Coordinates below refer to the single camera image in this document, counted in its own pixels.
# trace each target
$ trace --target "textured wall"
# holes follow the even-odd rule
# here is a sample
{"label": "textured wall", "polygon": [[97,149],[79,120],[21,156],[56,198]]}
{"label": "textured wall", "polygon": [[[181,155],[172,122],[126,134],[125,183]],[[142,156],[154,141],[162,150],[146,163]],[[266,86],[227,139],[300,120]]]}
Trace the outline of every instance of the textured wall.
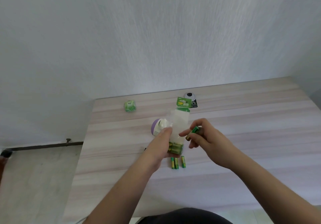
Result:
{"label": "textured wall", "polygon": [[95,98],[300,77],[320,4],[0,0],[0,145],[81,141]]}

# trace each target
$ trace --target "right hand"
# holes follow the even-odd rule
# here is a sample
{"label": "right hand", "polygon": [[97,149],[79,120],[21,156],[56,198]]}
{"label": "right hand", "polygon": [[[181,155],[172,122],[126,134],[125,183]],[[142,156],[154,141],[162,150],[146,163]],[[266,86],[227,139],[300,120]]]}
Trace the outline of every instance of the right hand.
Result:
{"label": "right hand", "polygon": [[189,135],[192,139],[189,148],[201,146],[214,163],[228,169],[231,168],[232,162],[241,151],[224,134],[214,128],[207,119],[195,120],[190,128],[181,132],[179,136],[188,135],[195,126],[201,127],[197,134],[191,133]]}

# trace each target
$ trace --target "left hand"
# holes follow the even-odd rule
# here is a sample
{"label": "left hand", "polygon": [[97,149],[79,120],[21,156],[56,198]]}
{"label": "left hand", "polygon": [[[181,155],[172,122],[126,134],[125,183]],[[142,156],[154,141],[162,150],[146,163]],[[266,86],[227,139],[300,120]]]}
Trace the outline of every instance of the left hand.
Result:
{"label": "left hand", "polygon": [[168,153],[170,136],[172,134],[172,128],[164,128],[153,139],[147,149],[142,154],[142,157],[146,157],[149,164],[155,167],[155,171],[160,167],[161,161],[166,157],[179,157],[174,153]]}

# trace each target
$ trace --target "green cardboard label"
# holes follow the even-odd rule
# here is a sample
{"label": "green cardboard label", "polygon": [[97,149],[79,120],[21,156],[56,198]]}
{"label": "green cardboard label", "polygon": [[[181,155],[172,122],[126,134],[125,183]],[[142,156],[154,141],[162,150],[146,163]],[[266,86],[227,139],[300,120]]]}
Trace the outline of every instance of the green cardboard label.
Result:
{"label": "green cardboard label", "polygon": [[176,105],[178,107],[184,107],[184,108],[190,108],[192,104],[191,99],[183,98],[183,97],[177,97]]}

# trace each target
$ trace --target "wooden table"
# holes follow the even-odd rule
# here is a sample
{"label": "wooden table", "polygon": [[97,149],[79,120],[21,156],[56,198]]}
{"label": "wooden table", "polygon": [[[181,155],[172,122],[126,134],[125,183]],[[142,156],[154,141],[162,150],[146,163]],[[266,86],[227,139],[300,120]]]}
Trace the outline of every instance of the wooden table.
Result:
{"label": "wooden table", "polygon": [[[150,126],[196,95],[190,121],[205,117],[244,153],[312,204],[321,204],[321,112],[291,78],[217,85],[95,101],[72,183],[64,221],[88,215],[153,139]],[[125,112],[126,100],[137,111]],[[256,208],[258,202],[230,170],[199,147],[185,146],[185,169],[164,159],[133,217],[182,207]]]}

